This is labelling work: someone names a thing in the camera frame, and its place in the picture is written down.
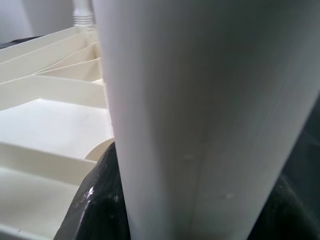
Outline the white plastic table top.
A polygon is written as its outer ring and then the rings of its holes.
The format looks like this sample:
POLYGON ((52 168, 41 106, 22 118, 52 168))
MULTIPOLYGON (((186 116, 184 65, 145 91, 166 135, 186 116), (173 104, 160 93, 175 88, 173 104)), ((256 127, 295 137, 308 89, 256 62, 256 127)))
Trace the white plastic table top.
POLYGON ((98 33, 0 45, 0 240, 53 240, 113 139, 98 33))

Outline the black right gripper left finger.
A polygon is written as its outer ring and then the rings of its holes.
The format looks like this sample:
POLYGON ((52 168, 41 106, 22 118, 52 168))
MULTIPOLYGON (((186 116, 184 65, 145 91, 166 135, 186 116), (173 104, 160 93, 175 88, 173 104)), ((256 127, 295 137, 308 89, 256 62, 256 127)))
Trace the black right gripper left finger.
POLYGON ((115 143, 81 182, 53 240, 131 240, 115 143))

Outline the white plastic table leg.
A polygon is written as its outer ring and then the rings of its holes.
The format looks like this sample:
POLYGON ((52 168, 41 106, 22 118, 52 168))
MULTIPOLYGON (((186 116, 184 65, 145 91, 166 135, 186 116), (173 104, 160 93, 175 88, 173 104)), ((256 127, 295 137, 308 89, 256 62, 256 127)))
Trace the white plastic table leg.
POLYGON ((132 240, 246 240, 320 92, 320 0, 93 0, 132 240))
POLYGON ((95 24, 92 0, 72 0, 73 23, 79 27, 92 27, 95 24))

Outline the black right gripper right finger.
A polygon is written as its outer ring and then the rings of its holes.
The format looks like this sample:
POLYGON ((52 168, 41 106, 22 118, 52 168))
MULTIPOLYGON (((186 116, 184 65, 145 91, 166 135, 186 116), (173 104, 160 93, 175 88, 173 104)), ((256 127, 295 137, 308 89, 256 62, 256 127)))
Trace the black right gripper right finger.
POLYGON ((320 223, 280 176, 259 216, 258 240, 320 240, 320 223))

